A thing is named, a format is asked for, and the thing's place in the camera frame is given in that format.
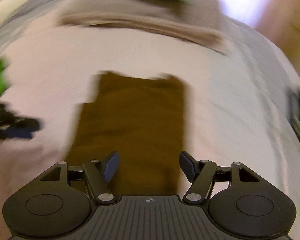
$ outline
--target white fabric surface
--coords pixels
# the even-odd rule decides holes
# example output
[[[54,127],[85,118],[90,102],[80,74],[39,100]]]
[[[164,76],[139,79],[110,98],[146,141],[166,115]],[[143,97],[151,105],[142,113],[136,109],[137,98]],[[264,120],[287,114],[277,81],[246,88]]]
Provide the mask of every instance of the white fabric surface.
[[[224,56],[138,30],[55,27],[56,13],[34,20],[4,52],[12,86],[1,101],[41,118],[44,129],[31,141],[0,142],[0,210],[5,198],[63,158],[74,136],[76,104],[89,101],[91,76],[101,70],[182,78],[189,85],[185,150],[220,166],[240,161],[278,186],[258,91],[237,47]],[[181,195],[188,186],[182,177]],[[0,213],[0,239],[8,235]]]

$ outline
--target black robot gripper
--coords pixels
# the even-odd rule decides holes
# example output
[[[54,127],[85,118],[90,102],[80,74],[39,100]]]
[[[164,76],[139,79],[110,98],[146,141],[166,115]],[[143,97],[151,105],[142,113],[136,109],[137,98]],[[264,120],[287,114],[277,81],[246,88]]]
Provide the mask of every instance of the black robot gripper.
[[[179,156],[189,190],[168,196],[115,196],[108,188],[119,166],[105,160],[68,167],[59,162],[18,190],[2,214],[11,240],[236,240],[290,239],[296,217],[290,198],[242,163],[219,167]],[[87,195],[71,188],[84,181]],[[211,197],[215,182],[229,187]]]

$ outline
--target beige cloth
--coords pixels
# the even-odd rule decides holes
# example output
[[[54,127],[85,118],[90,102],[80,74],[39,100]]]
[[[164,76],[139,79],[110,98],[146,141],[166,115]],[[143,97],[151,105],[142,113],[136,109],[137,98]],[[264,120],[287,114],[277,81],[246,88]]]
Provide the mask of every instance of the beige cloth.
[[[218,0],[71,0],[64,5],[62,24],[125,27],[188,40],[227,54],[219,31]]]

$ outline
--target brown folded fabric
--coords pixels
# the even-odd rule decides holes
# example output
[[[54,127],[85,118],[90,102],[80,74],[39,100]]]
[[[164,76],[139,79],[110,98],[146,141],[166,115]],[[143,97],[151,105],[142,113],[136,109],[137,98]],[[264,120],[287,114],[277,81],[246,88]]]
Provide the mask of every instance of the brown folded fabric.
[[[229,51],[218,0],[71,0],[61,11],[61,24],[141,29]]]
[[[176,194],[183,149],[184,87],[173,76],[139,79],[100,75],[98,96],[83,105],[69,165],[118,151],[115,194]]]

